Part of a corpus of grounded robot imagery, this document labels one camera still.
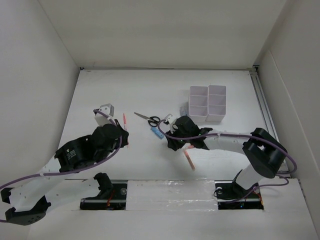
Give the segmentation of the red highlighter pen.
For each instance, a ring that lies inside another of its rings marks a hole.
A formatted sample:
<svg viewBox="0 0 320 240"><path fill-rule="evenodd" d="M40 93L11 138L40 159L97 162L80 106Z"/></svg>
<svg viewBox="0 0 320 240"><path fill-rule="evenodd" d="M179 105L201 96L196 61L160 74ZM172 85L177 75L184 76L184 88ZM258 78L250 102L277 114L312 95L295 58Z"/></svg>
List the red highlighter pen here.
<svg viewBox="0 0 320 240"><path fill-rule="evenodd" d="M124 126L124 130L125 130L125 131L128 131L128 129L127 129L127 118L126 118L125 113L123 113L123 126ZM130 149L129 142L128 142L128 144L127 144L127 149L128 149L128 150Z"/></svg>
<svg viewBox="0 0 320 240"><path fill-rule="evenodd" d="M190 168L192 169L192 171L195 171L196 168L195 168L194 163L192 162L192 159L191 159L191 157L190 157L190 155L189 155L189 153L188 153L188 150L187 150L187 149L184 149L184 150L183 150L183 153L184 153L184 155L185 155L185 157L186 157L186 159L187 159L187 162L188 162Z"/></svg>

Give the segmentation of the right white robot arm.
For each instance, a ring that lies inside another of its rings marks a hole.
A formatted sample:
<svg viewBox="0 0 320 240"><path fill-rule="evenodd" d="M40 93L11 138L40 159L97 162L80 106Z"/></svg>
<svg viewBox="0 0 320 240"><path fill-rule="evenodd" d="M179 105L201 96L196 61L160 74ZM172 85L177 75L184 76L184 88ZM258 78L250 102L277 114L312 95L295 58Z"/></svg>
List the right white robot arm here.
<svg viewBox="0 0 320 240"><path fill-rule="evenodd" d="M277 177L288 157L287 150L263 128L258 127L250 134L222 132L209 127L199 128L186 115L176 118L171 114L166 116L164 123L170 127L164 134L167 146L174 151L190 144L196 149L246 156L249 165L240 170L231 183L225 187L218 186L214 192L217 198L225 201L244 199L259 189L260 180Z"/></svg>

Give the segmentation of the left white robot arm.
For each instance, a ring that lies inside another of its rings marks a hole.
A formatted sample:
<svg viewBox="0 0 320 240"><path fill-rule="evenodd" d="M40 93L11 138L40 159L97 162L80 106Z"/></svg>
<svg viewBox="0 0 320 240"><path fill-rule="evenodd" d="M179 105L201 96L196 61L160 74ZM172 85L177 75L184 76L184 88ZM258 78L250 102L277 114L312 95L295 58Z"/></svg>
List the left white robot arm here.
<svg viewBox="0 0 320 240"><path fill-rule="evenodd" d="M4 222L28 226L75 200L111 198L114 186L106 173L99 172L71 189L56 187L66 178L109 160L128 144L128 137L129 133L120 125L108 123L98 126L92 134L65 143L38 173L29 177L29 182L1 187L1 201L11 206L5 212Z"/></svg>

